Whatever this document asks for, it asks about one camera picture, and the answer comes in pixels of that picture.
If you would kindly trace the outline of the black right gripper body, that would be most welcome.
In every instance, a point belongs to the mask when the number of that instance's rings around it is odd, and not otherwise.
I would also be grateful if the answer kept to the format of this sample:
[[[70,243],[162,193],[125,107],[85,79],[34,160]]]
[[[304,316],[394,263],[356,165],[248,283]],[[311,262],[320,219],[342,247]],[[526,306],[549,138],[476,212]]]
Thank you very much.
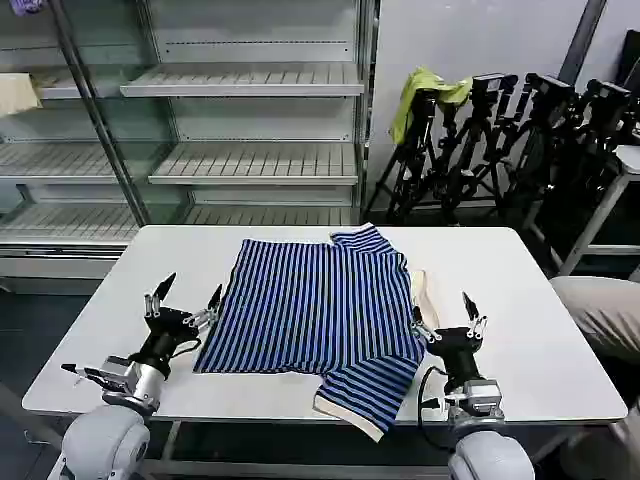
[[[437,329],[438,338],[428,344],[428,352],[442,359],[447,375],[445,388],[459,388],[470,380],[482,380],[475,353],[483,340],[477,339],[468,327]]]

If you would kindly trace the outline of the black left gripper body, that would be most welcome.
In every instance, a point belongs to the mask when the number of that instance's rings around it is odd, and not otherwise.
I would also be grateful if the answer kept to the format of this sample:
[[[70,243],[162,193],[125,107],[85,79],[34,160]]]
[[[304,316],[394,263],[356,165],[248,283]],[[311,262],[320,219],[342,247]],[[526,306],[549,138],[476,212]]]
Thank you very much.
[[[170,373],[170,360],[182,344],[198,341],[198,328],[184,320],[191,313],[161,308],[158,317],[146,319],[150,333],[138,352],[130,355],[132,362],[148,365],[160,373]]]

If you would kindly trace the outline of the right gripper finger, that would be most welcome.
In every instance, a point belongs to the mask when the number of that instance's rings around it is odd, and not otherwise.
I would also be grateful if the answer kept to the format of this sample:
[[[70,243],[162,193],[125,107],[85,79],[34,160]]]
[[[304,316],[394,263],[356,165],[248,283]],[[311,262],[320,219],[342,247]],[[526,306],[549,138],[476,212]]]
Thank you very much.
[[[413,306],[412,315],[413,319],[411,325],[415,332],[422,335],[428,343],[435,343],[441,340],[441,335],[425,324],[421,310],[417,305]]]
[[[476,303],[466,292],[462,292],[462,298],[469,316],[469,326],[466,335],[468,337],[483,337],[488,317],[479,313]]]

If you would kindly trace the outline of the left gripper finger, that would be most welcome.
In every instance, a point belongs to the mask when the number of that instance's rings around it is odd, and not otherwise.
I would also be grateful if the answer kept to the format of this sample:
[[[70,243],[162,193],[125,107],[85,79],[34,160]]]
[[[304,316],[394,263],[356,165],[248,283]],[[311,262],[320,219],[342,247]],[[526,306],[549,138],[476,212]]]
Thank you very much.
[[[222,284],[219,284],[209,300],[207,307],[187,316],[182,323],[192,328],[209,328],[218,319],[218,309],[222,295]]]
[[[145,318],[157,318],[160,316],[161,303],[166,298],[175,278],[176,273],[172,273],[158,284],[152,294],[144,296]]]

